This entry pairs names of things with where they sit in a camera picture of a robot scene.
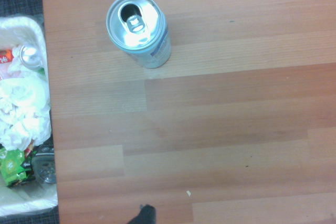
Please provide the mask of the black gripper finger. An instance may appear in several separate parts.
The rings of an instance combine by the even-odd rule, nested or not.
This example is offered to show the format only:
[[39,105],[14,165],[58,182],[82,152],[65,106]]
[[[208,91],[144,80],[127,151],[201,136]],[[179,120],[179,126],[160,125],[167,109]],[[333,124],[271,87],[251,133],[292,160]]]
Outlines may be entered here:
[[156,208],[151,205],[141,205],[140,212],[128,224],[156,224]]

